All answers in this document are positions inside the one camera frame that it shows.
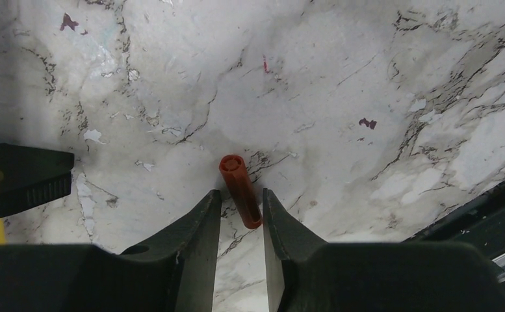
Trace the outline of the brown marker cap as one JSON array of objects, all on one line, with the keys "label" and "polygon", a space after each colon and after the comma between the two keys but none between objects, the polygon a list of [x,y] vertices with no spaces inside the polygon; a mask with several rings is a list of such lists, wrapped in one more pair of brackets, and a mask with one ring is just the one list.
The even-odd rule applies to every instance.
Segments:
[{"label": "brown marker cap", "polygon": [[226,155],[218,168],[244,226],[258,228],[262,224],[262,215],[244,159],[239,155]]}]

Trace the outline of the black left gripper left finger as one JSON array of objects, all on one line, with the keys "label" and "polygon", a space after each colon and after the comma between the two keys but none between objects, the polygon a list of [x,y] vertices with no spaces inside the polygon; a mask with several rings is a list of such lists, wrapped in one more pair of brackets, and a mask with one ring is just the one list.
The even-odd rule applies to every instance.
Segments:
[{"label": "black left gripper left finger", "polygon": [[0,246],[0,311],[210,311],[221,194],[120,254],[93,244]]}]

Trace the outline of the aluminium table frame rail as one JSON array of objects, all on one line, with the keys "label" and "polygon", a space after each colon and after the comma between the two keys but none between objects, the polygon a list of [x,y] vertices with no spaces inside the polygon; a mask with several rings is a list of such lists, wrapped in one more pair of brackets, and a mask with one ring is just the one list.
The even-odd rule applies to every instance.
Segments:
[{"label": "aluminium table frame rail", "polygon": [[407,239],[470,244],[494,264],[505,283],[505,181]]}]

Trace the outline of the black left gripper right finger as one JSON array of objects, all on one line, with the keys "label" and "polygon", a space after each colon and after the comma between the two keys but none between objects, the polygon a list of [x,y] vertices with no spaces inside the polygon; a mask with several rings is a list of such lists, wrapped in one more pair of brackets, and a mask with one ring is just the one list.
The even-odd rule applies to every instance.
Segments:
[{"label": "black left gripper right finger", "polygon": [[271,311],[505,311],[490,262],[455,242],[330,243],[263,191]]}]

